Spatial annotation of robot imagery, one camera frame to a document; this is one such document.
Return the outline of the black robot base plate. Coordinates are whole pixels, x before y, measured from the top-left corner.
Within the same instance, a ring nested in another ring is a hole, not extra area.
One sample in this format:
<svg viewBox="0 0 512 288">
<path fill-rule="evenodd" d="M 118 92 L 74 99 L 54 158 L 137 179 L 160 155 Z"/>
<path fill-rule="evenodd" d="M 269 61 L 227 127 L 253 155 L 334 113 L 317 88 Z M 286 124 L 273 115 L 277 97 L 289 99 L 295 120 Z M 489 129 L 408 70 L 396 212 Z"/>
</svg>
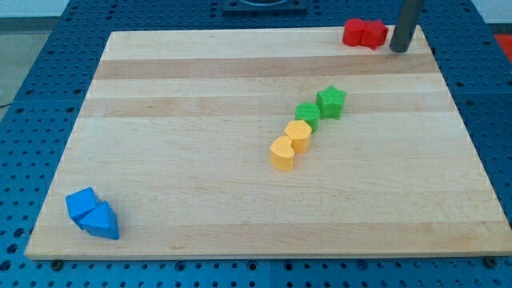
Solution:
<svg viewBox="0 0 512 288">
<path fill-rule="evenodd" d="M 224 13 L 304 12 L 308 0 L 222 0 Z"/>
</svg>

